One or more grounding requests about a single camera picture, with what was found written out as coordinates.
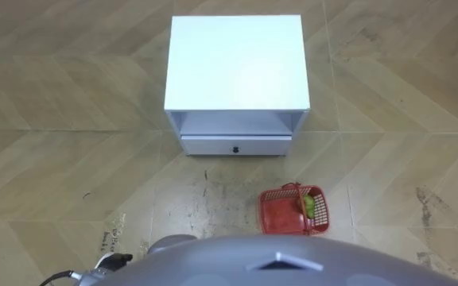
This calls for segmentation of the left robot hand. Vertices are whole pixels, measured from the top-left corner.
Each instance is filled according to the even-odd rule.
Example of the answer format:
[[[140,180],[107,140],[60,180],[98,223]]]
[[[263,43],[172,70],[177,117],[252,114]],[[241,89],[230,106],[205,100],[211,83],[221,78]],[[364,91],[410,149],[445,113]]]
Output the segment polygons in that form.
[[[96,269],[106,269],[111,272],[118,271],[125,267],[133,260],[133,255],[130,253],[105,253],[95,265]]]

